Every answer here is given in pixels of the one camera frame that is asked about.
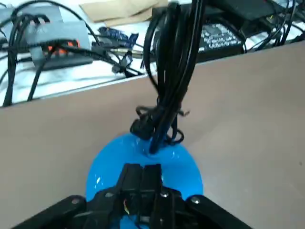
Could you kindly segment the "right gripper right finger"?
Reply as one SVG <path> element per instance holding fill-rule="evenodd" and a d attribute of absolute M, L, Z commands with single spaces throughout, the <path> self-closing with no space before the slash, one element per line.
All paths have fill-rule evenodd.
<path fill-rule="evenodd" d="M 203 195 L 183 199 L 162 182 L 159 164 L 143 168 L 140 224 L 149 229 L 248 229 L 249 225 Z"/>

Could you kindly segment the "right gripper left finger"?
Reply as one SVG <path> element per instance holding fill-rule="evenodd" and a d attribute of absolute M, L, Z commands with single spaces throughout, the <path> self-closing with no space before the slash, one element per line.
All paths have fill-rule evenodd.
<path fill-rule="evenodd" d="M 142 166 L 125 164 L 115 186 L 97 192 L 91 201 L 68 196 L 14 226 L 14 229 L 118 229 L 122 217 L 120 192 Z"/>

